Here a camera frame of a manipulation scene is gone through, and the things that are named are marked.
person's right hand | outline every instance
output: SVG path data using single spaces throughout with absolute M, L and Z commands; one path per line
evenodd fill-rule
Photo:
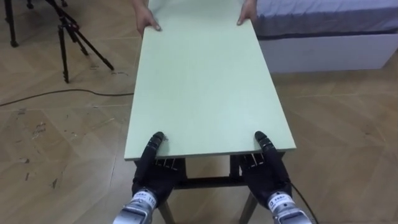
M 135 11 L 137 30 L 141 34 L 141 37 L 144 35 L 144 29 L 147 26 L 152 26 L 157 31 L 162 30 L 147 6 L 138 6 L 135 8 Z

light green tabletop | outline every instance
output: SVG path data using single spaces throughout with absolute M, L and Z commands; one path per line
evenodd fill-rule
M 157 131 L 159 156 L 248 153 L 254 133 L 295 148 L 249 21 L 237 0 L 150 0 L 162 27 L 148 27 L 132 104 L 125 159 L 141 156 Z

black cable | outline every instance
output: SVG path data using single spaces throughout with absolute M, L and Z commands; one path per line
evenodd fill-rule
M 300 198 L 303 200 L 305 206 L 307 206 L 308 210 L 310 211 L 313 219 L 315 220 L 315 224 L 319 224 L 317 217 L 315 216 L 314 212 L 312 211 L 311 207 L 308 205 L 307 201 L 304 199 L 304 196 L 301 194 L 301 192 L 296 188 L 296 186 L 292 183 L 292 186 L 294 190 L 298 193 Z
M 29 99 L 40 97 L 40 96 L 45 96 L 45 95 L 54 94 L 54 93 L 66 93 L 66 92 L 71 92 L 71 91 L 82 91 L 82 92 L 92 93 L 97 96 L 131 96 L 134 94 L 134 93 L 120 93 L 120 94 L 97 93 L 97 92 L 94 92 L 91 90 L 84 90 L 84 89 L 57 90 L 57 91 L 50 91 L 50 92 L 41 93 L 41 94 L 37 94 L 37 95 L 33 95 L 33 96 L 28 96 L 28 97 L 21 98 L 19 100 L 14 100 L 14 101 L 7 102 L 7 103 L 2 103 L 2 104 L 0 104 L 0 107 L 11 105 L 13 103 L 18 103 L 20 101 L 29 100 Z

robotic arm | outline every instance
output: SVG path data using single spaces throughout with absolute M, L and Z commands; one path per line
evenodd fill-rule
M 261 153 L 239 157 L 242 175 L 257 201 L 272 212 L 275 224 L 311 224 L 292 199 L 292 183 L 282 158 L 262 132 L 255 133 Z
M 292 184 L 282 159 L 268 137 L 255 134 L 261 153 L 239 156 L 239 165 L 248 187 L 263 206 L 269 209 L 275 224 L 311 224 L 303 210 L 292 200 Z M 182 159 L 155 160 L 164 139 L 154 134 L 146 146 L 133 179 L 132 200 L 123 207 L 113 224 L 151 224 L 152 213 L 185 178 Z
M 132 180 L 132 199 L 123 207 L 113 224 L 151 224 L 152 213 L 162 205 L 174 186 L 185 178 L 183 159 L 155 159 L 164 134 L 149 140 Z

tripod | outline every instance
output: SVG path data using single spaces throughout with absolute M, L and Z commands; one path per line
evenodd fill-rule
M 106 58 L 104 58 L 95 49 L 95 47 L 86 39 L 86 37 L 79 31 L 79 26 L 77 25 L 76 21 L 71 16 L 66 14 L 61 8 L 59 8 L 55 0 L 45 0 L 45 1 L 48 2 L 55 9 L 61 21 L 61 25 L 58 26 L 58 36 L 60 39 L 61 56 L 63 64 L 63 78 L 65 82 L 69 83 L 69 71 L 67 63 L 67 50 L 65 47 L 64 29 L 68 32 L 72 42 L 78 43 L 78 45 L 80 46 L 80 50 L 81 52 L 83 52 L 84 55 L 88 56 L 88 52 L 79 38 L 81 38 L 84 41 L 84 43 L 104 62 L 104 64 L 113 71 L 114 68 L 110 64 L 110 62 Z

